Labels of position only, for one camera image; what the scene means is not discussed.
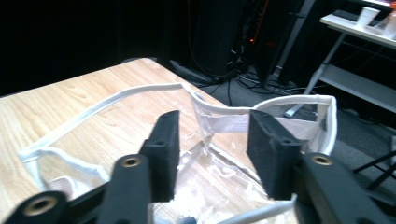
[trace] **white shelf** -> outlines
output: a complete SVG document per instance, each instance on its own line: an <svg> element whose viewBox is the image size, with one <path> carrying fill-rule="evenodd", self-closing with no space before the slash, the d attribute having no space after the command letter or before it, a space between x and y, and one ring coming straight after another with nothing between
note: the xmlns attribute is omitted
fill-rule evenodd
<svg viewBox="0 0 396 224"><path fill-rule="evenodd" d="M396 90L394 89L332 65L326 66L320 80L396 113Z"/></svg>
<svg viewBox="0 0 396 224"><path fill-rule="evenodd" d="M375 0L363 0L364 2L369 2L369 3L374 3L374 4L377 4L377 5L380 5L380 6L384 6L384 7L389 7L389 3L384 3L384 2L381 2L381 1L375 1Z"/></svg>
<svg viewBox="0 0 396 224"><path fill-rule="evenodd" d="M396 40L382 36L381 32L374 27L356 26L355 21L349 21L332 14L325 16L320 19L320 22L329 25L330 28L345 32L348 35L354 35L356 37L366 39L377 44L383 45L388 48L396 49Z"/></svg>

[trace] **screw hole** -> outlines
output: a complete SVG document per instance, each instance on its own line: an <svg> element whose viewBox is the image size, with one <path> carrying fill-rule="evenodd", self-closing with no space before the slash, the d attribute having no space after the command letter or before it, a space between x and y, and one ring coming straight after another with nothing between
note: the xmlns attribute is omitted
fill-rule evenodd
<svg viewBox="0 0 396 224"><path fill-rule="evenodd" d="M314 156L311 160L319 165L331 165L332 161L326 157Z"/></svg>
<svg viewBox="0 0 396 224"><path fill-rule="evenodd" d="M25 207L23 213L28 217L44 214L55 207L57 201L56 198L51 196L35 199Z"/></svg>
<svg viewBox="0 0 396 224"><path fill-rule="evenodd" d="M133 166L137 166L138 164L140 164L141 160L139 160L138 158L128 158L125 159L122 163L122 165L124 167L133 167Z"/></svg>

